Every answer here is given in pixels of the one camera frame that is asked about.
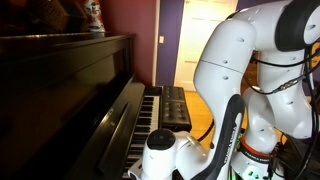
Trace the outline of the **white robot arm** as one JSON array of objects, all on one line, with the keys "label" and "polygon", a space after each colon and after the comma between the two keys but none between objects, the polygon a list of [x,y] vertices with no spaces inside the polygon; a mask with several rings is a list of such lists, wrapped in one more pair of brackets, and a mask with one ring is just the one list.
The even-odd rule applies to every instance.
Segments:
[{"label": "white robot arm", "polygon": [[319,115],[302,88],[319,16],[320,0],[280,0],[221,22],[194,75],[214,117],[210,147],[157,129],[131,180],[319,180]]}]

